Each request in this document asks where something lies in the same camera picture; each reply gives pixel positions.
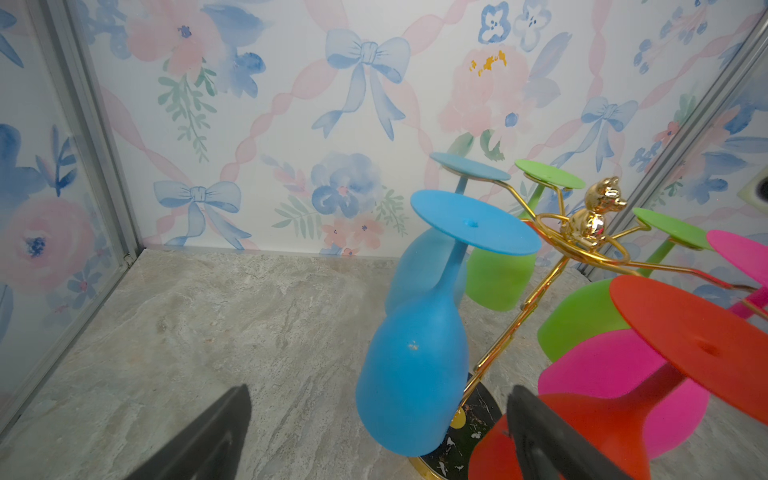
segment figurine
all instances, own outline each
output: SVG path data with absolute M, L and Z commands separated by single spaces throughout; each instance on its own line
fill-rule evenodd
M 584 195 L 586 208 L 563 222 L 560 227 L 563 236 L 587 250 L 602 244 L 607 226 L 604 214 L 621 211 L 627 206 L 627 201 L 621 198 L 618 183 L 619 177 L 611 177 L 589 187 Z

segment floral wallpaper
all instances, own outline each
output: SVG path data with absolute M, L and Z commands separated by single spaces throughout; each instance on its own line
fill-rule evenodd
M 0 2 L 0 428 L 117 271 L 25 3 Z
M 647 171 L 660 147 L 677 133 L 680 123 L 696 99 L 683 95 L 680 107 L 665 131 L 656 134 L 648 151 L 635 154 L 634 165 Z M 768 210 L 760 211 L 744 200 L 743 190 L 754 178 L 768 176 L 768 57 L 757 62 L 733 97 L 712 124 L 686 153 L 683 163 L 664 182 L 649 204 L 663 214 L 680 218 L 705 230 L 726 230 L 768 245 Z M 658 231 L 627 236 L 622 244 L 633 257 L 645 259 L 664 241 Z M 758 286 L 712 251 L 675 247 L 665 263 L 693 267 L 731 283 Z M 595 279 L 603 273 L 596 272 Z M 690 275 L 655 272 L 653 277 L 696 293 L 722 307 L 733 305 L 744 295 L 723 290 Z M 756 326 L 768 332 L 768 323 L 753 317 Z
M 618 175 L 630 194 L 765 5 L 78 7 L 145 245 L 399 257 L 426 228 L 409 196 L 458 181 L 433 151 L 507 170 L 527 195 L 520 158 L 588 184 Z M 498 187 L 470 182 L 466 193 L 517 211 Z M 544 248 L 539 262 L 554 255 Z

